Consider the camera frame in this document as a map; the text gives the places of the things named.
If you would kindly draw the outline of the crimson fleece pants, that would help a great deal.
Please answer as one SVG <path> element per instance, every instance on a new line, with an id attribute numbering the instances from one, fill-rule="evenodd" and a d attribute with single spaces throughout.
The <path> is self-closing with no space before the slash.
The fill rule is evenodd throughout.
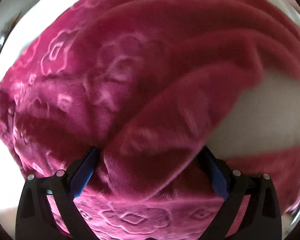
<path id="1" fill-rule="evenodd" d="M 78 0 L 0 81 L 0 140 L 21 193 L 101 151 L 74 199 L 97 239 L 200 239 L 224 202 L 194 160 L 204 146 L 269 174 L 282 221 L 300 203 L 300 146 L 210 145 L 271 72 L 300 82 L 300 16 L 284 0 Z"/>

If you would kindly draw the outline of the white bed sheet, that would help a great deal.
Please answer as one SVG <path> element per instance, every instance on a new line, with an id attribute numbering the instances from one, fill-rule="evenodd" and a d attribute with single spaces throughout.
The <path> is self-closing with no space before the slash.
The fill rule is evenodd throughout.
<path id="1" fill-rule="evenodd" d="M 0 3 L 0 33 L 5 22 L 20 19 L 0 53 L 0 81 L 8 68 L 44 29 L 78 0 L 3 0 Z M 234 110 L 213 133 L 210 145 L 226 156 L 257 150 L 300 146 L 300 82 L 275 72 L 243 94 Z M 15 217 L 23 186 L 21 172 L 0 140 L 0 223 L 14 236 Z"/>

